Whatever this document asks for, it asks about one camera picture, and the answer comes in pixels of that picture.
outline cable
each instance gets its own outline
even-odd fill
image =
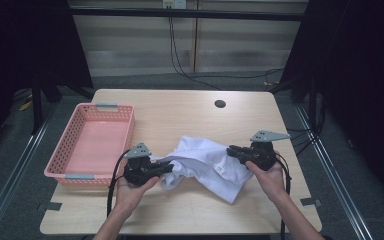
[[[212,85],[212,84],[209,84],[209,83],[206,83],[206,82],[202,82],[202,81],[198,81],[196,79],[193,79],[192,77],[188,76],[185,71],[183,71],[183,68],[182,68],[182,65],[180,64],[180,60],[179,60],[179,56],[177,54],[177,47],[176,47],[176,41],[175,41],[175,37],[174,37],[174,27],[173,27],[173,19],[170,17],[168,19],[169,21],[169,25],[170,25],[170,56],[171,56],[171,63],[173,64],[173,68],[174,70],[181,76],[183,77],[186,77],[188,78],[189,80],[191,81],[194,81],[194,82],[198,82],[198,83],[201,83],[201,84],[204,84],[204,85],[207,85],[209,87],[212,87],[214,89],[217,89],[217,90],[221,90],[220,88]],[[175,55],[176,55],[176,59],[177,59],[177,63],[179,65],[179,68],[180,68],[180,71],[181,73],[179,72],[179,70],[177,69],[176,65],[174,64],[174,59],[173,59],[173,46],[174,46],[174,52],[175,52]]]
[[[306,132],[306,131],[309,131],[310,129],[309,128],[305,128],[305,129],[286,128],[286,130],[291,132]]]
[[[120,163],[121,163],[121,160],[123,160],[124,158],[124,155],[126,155],[126,153],[128,152],[129,150],[125,151],[121,156],[120,158],[117,160],[117,163],[115,164],[115,168],[114,168],[114,172],[113,172],[113,175],[112,175],[112,178],[111,178],[111,183],[110,183],[110,186],[108,186],[108,199],[107,199],[107,217],[108,215],[110,215],[110,212],[111,212],[111,208],[112,208],[112,197],[114,195],[114,188],[115,188],[115,185],[118,181],[118,179],[122,178],[123,176],[120,176],[118,178],[116,178],[116,175],[117,175],[117,170],[120,166]]]
[[[304,143],[308,143],[308,142],[311,142],[311,139],[305,139],[304,141],[301,141],[300,143],[296,143],[294,145],[292,145],[292,147],[296,148]]]
[[[286,186],[285,186],[285,190],[286,190],[286,193],[289,195],[291,193],[291,175],[289,175],[289,166],[288,166],[288,163],[286,162],[285,158],[276,153],[276,156],[279,156],[280,159],[283,160],[283,162],[285,164],[283,164],[282,161],[280,161],[279,159],[276,158],[276,161],[280,164],[280,166],[282,167],[283,171],[285,172],[285,179],[286,179]],[[284,240],[285,239],[285,222],[282,221],[280,222],[280,239],[281,240]]]
[[[173,68],[174,70],[181,76],[183,77],[186,77],[188,78],[189,80],[191,81],[194,81],[194,82],[198,82],[198,83],[201,83],[201,84],[205,84],[209,87],[212,87],[212,88],[215,88],[217,90],[221,90],[220,88],[212,85],[212,84],[209,84],[209,83],[206,83],[206,82],[203,82],[203,81],[199,81],[199,80],[196,80],[197,78],[237,78],[237,79],[252,79],[252,78],[259,78],[259,77],[264,77],[266,79],[266,89],[264,91],[267,91],[268,90],[268,78],[267,76],[270,75],[270,74],[273,74],[275,72],[278,72],[278,71],[281,71],[283,70],[284,68],[275,68],[275,69],[270,69],[270,70],[267,70],[266,72],[264,72],[263,74],[259,74],[259,75],[254,75],[254,76],[228,76],[228,75],[209,75],[209,76],[190,76],[188,74],[186,74],[186,72],[183,70],[182,68],[182,65],[180,64],[180,60],[179,60],[179,55],[177,54],[177,46],[176,46],[176,40],[175,40],[175,36],[174,36],[174,24],[173,24],[173,19],[170,17],[169,18],[169,26],[170,26],[170,56],[171,56],[171,63],[173,65]],[[177,61],[177,65],[180,69],[177,69],[177,66],[175,64],[175,61],[174,61],[174,57],[173,57],[173,48],[174,48],[174,55],[176,57],[176,61]]]
[[[301,132],[301,131],[313,130],[313,133],[314,133],[314,137],[312,137],[310,139],[307,139],[307,140],[305,140],[303,142],[300,142],[300,143],[297,143],[297,144],[293,145],[293,147],[295,148],[295,147],[297,147],[299,145],[307,143],[307,144],[305,144],[305,146],[303,148],[301,148],[295,154],[296,156],[300,155],[308,146],[310,146],[310,144],[314,143],[317,139],[319,139],[320,134],[322,133],[322,130],[323,130],[324,122],[326,120],[326,106],[327,106],[327,103],[326,103],[325,99],[322,98],[322,106],[321,106],[320,111],[319,111],[319,119],[318,119],[318,123],[317,123],[316,129],[311,129],[311,128],[309,128],[309,129],[290,129],[290,128],[287,128],[288,131]]]

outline black curtain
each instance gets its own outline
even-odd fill
[[[329,8],[333,11],[317,22]],[[300,101],[314,79],[329,110],[384,183],[384,0],[310,1],[307,14],[283,83],[292,83],[292,97]]]
[[[15,91],[37,77],[48,100],[59,99],[56,85],[93,87],[72,16],[36,11],[69,7],[66,0],[0,1],[0,125]]]

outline round hole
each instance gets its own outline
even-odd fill
[[[217,100],[214,102],[214,105],[216,105],[218,108],[224,108],[226,107],[226,102],[223,100]]]

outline white wall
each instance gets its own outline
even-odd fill
[[[69,2],[72,6],[162,7],[162,0]],[[220,11],[302,13],[306,5],[306,0],[187,1],[188,9]],[[74,16],[74,19],[92,76],[174,72],[168,18]],[[283,67],[299,27],[298,22],[281,21],[196,21],[173,19],[178,56],[186,72]]]

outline gray floor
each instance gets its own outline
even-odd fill
[[[261,73],[230,73],[232,76],[253,76]],[[269,82],[278,77],[271,75]],[[264,91],[267,79],[249,78],[198,78],[222,90]],[[199,89],[215,90],[215,88],[192,81],[177,74],[138,75],[125,77],[101,77],[94,79],[95,89],[99,88],[138,88],[138,89]],[[49,120],[48,128],[44,134],[31,161],[25,166],[25,174],[15,188],[10,204],[0,221],[0,239],[82,239],[84,236],[45,236],[40,233],[39,225],[43,212],[37,207],[50,200],[56,186],[53,179],[44,177],[43,170],[52,154],[59,137],[70,117],[75,105],[89,100],[76,93],[62,88],[63,99],[60,103],[52,105],[44,103],[45,112],[54,107],[54,113]],[[303,129],[299,119],[296,105],[289,98],[289,92],[275,95],[285,125],[289,129]],[[30,139],[32,129],[32,109],[24,112],[18,111],[22,103],[15,102],[11,115],[0,132],[0,191],[5,186],[8,177],[16,166],[24,147]],[[306,134],[290,131],[292,142],[299,151],[308,141]],[[361,212],[373,239],[384,239],[384,187],[371,174],[357,150],[348,145],[348,138],[341,131],[329,111],[326,113],[326,122],[321,134],[336,170],[344,185]],[[350,223],[349,216],[344,211],[340,198],[337,197],[330,183],[319,157],[309,145],[299,156],[298,160],[312,196],[321,201],[322,206],[318,213],[323,224],[322,233],[334,239],[358,239]],[[241,239],[257,239],[256,236],[241,236]]]

